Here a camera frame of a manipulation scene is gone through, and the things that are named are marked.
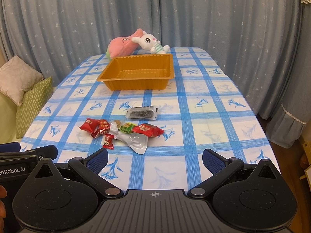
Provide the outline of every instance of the green chevron pillow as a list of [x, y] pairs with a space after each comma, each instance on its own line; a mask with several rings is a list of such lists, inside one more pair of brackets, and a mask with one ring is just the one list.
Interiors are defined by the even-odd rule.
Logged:
[[52, 93], [52, 77], [38, 82], [24, 95], [23, 104], [17, 107], [16, 138], [21, 138], [46, 104]]

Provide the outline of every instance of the wooden floor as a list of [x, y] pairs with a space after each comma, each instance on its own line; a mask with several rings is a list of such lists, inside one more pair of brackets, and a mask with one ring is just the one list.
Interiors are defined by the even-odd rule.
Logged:
[[[257, 118], [263, 130], [265, 130], [267, 121], [259, 116]], [[298, 141], [295, 141], [289, 149], [272, 142], [270, 142], [270, 145], [279, 164], [281, 174], [298, 203], [298, 210], [290, 229], [294, 233], [311, 233], [311, 192], [307, 180], [299, 180], [299, 177], [304, 175], [304, 170], [299, 165], [299, 159], [304, 150]]]

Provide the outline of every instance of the pillow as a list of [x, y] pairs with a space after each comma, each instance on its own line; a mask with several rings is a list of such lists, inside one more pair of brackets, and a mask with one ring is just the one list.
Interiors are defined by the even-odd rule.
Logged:
[[14, 56], [0, 67], [0, 92], [17, 106], [21, 106], [24, 93], [42, 79], [41, 73], [31, 68], [18, 56]]
[[40, 81], [33, 89], [26, 92], [23, 105], [17, 107], [16, 138], [21, 138], [39, 114], [52, 93], [52, 77]]

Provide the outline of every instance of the green candy wrapper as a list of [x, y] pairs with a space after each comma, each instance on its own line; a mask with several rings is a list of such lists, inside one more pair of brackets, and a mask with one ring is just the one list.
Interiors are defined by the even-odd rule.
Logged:
[[135, 124], [133, 124], [133, 123], [125, 123], [125, 124], [123, 124], [123, 125], [121, 125], [120, 127], [119, 127], [119, 130], [120, 131], [122, 131], [122, 132], [124, 132], [124, 133], [132, 133], [133, 131], [132, 131], [132, 129], [134, 128], [134, 127], [136, 127], [137, 125], [135, 125]]

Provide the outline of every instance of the wrapped candy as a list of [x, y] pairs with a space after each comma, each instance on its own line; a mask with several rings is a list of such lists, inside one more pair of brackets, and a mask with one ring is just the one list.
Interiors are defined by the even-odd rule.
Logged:
[[82, 124], [79, 128], [87, 132], [93, 133], [96, 130], [98, 125], [99, 125], [99, 120], [91, 119], [87, 117], [84, 124]]
[[114, 138], [114, 135], [105, 134], [105, 142], [103, 144], [103, 148], [113, 150], [114, 149], [114, 146], [112, 144], [112, 139], [113, 138]]
[[160, 129], [157, 126], [154, 126], [154, 125], [151, 125], [148, 123], [143, 123], [143, 124], [140, 124], [140, 125], [134, 127], [132, 129], [132, 132], [144, 134], [147, 137], [157, 137], [157, 136], [163, 134], [164, 130]]
[[144, 154], [147, 149], [148, 137], [143, 134], [138, 133], [123, 133], [119, 132], [117, 124], [111, 122], [110, 133], [114, 135], [114, 139], [120, 140], [127, 144], [133, 149], [134, 152], [138, 154]]
[[124, 132], [124, 133], [132, 133], [133, 132], [132, 129], [134, 127], [136, 127], [136, 125], [133, 124], [133, 123], [125, 123], [125, 124], [123, 124], [121, 126], [118, 126], [119, 130]]
[[155, 120], [158, 116], [158, 108], [155, 106], [134, 107], [128, 109], [125, 117], [128, 119]]
[[121, 121], [120, 120], [114, 120], [114, 122], [117, 124], [118, 128], [121, 126]]
[[110, 124], [105, 119], [99, 120], [98, 128], [91, 134], [93, 138], [98, 138], [104, 134], [109, 133]]

